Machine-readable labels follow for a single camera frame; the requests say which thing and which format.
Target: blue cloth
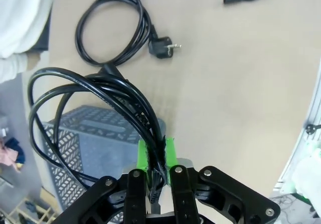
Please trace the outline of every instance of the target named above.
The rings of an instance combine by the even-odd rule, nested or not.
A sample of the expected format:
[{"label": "blue cloth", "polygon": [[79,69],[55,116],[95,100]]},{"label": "blue cloth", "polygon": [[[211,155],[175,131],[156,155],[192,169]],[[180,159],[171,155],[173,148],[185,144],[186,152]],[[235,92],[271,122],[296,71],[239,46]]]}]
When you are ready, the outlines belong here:
[{"label": "blue cloth", "polygon": [[5,146],[18,152],[16,163],[24,164],[26,162],[24,151],[19,146],[18,140],[16,140],[15,138],[11,138],[5,143]]}]

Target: black connector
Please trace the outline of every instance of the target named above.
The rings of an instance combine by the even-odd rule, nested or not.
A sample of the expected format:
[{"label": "black connector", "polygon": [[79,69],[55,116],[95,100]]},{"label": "black connector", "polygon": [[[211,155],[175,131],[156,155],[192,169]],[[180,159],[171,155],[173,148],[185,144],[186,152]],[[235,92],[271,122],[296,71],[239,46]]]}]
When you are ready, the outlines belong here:
[{"label": "black connector", "polygon": [[148,43],[149,53],[159,59],[171,58],[175,48],[181,48],[181,45],[173,44],[169,37],[157,36],[154,25],[150,28],[150,37]]}]

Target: gray floor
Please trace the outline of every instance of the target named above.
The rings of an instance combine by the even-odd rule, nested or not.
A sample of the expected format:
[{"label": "gray floor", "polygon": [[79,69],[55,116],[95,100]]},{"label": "gray floor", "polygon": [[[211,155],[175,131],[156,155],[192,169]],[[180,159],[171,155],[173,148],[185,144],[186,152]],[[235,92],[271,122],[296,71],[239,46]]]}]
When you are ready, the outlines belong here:
[{"label": "gray floor", "polygon": [[0,112],[8,117],[10,136],[20,142],[26,156],[26,163],[20,173],[17,173],[13,167],[0,164],[3,170],[2,176],[15,186],[0,188],[0,208],[10,212],[25,196],[38,199],[42,186],[29,143],[20,75],[14,80],[0,84]]}]

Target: pink cloth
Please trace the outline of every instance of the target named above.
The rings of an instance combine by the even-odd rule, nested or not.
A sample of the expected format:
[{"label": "pink cloth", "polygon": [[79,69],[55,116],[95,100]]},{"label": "pink cloth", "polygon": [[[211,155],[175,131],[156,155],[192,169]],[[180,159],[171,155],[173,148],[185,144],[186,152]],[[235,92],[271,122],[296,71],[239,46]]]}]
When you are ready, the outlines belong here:
[{"label": "pink cloth", "polygon": [[13,165],[16,168],[16,159],[18,152],[3,146],[3,142],[0,141],[0,163],[5,165]]}]

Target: beige tabletop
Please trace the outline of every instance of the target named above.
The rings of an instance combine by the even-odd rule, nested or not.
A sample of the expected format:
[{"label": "beige tabletop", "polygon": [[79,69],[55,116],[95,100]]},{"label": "beige tabletop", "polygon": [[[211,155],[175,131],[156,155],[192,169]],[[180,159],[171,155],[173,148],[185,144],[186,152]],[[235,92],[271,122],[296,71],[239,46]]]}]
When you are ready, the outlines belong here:
[{"label": "beige tabletop", "polygon": [[[55,0],[51,66],[98,71],[78,56],[74,44],[77,22],[93,1]],[[312,97],[321,56],[321,0],[231,6],[222,0],[141,1],[158,35],[182,48],[172,59],[158,60],[145,45],[119,70],[166,122],[178,157],[191,159],[197,170],[216,166],[268,196]],[[112,58],[132,37],[137,19],[137,12],[122,4],[100,7],[84,32],[86,49],[97,60]],[[62,82],[46,81],[42,88]],[[51,111],[57,101],[49,104]],[[94,95],[76,94],[67,110],[82,104],[106,106]],[[168,192],[162,203],[170,202]],[[221,223],[207,207],[199,211]]]}]

